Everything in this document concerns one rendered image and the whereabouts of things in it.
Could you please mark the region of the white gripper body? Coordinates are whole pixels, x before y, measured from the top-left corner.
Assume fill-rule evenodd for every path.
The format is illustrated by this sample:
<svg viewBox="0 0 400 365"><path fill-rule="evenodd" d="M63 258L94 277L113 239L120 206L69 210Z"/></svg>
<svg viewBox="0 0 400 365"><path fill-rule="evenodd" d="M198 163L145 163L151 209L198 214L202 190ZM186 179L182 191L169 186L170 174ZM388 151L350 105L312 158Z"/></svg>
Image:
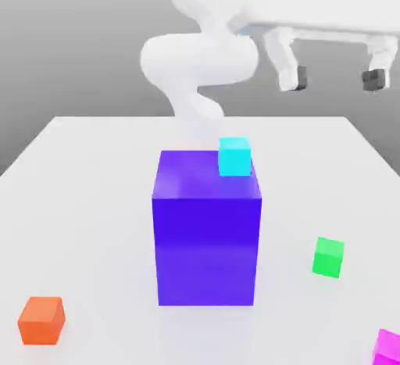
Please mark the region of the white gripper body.
<svg viewBox="0 0 400 365"><path fill-rule="evenodd" d="M238 0L230 21L243 34L281 27L293 38L392 44L400 39L400 0Z"/></svg>

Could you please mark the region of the small cyan cube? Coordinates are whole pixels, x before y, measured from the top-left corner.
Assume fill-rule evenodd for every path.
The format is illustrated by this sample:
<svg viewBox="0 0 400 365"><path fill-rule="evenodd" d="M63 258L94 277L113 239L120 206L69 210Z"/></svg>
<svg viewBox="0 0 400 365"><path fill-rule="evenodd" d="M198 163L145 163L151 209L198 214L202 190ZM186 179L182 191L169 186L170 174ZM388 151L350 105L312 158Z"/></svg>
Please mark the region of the small cyan cube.
<svg viewBox="0 0 400 365"><path fill-rule="evenodd" d="M219 139L218 167L221 177L248 177L251 165L251 147L247 138Z"/></svg>

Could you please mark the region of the small green cube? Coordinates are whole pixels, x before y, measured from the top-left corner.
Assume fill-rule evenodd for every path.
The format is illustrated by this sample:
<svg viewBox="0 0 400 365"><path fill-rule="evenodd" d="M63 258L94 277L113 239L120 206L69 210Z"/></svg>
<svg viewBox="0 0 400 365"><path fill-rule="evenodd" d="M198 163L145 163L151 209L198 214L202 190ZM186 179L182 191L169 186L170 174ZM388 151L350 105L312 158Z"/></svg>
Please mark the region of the small green cube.
<svg viewBox="0 0 400 365"><path fill-rule="evenodd" d="M312 262L312 271L332 278L339 278L344 257L344 242L318 237Z"/></svg>

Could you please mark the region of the small magenta cube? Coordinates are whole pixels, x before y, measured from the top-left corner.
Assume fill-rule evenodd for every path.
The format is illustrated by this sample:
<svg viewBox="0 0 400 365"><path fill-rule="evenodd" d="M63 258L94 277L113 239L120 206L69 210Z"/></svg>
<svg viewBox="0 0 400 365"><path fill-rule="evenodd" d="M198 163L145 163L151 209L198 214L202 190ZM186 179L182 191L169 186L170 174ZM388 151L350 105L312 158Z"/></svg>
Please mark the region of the small magenta cube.
<svg viewBox="0 0 400 365"><path fill-rule="evenodd" d="M400 335L380 329L373 349L372 365L400 365Z"/></svg>

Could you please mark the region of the small orange cube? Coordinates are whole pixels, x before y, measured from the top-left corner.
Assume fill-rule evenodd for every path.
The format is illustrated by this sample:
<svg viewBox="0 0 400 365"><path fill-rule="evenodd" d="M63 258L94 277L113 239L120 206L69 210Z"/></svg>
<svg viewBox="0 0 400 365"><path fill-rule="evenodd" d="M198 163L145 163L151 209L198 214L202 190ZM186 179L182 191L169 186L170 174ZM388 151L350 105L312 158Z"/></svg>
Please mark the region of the small orange cube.
<svg viewBox="0 0 400 365"><path fill-rule="evenodd" d="M65 322L61 297L31 296L17 324L24 345L56 345Z"/></svg>

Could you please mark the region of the large purple box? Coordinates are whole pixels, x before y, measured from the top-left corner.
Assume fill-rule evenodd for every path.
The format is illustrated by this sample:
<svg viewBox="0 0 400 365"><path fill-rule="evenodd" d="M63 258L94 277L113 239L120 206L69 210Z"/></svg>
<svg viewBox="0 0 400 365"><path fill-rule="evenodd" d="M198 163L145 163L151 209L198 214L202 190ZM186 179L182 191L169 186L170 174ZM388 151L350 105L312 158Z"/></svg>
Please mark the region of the large purple box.
<svg viewBox="0 0 400 365"><path fill-rule="evenodd" d="M261 212L255 172L222 177L215 151L161 151L152 193L159 305L252 305Z"/></svg>

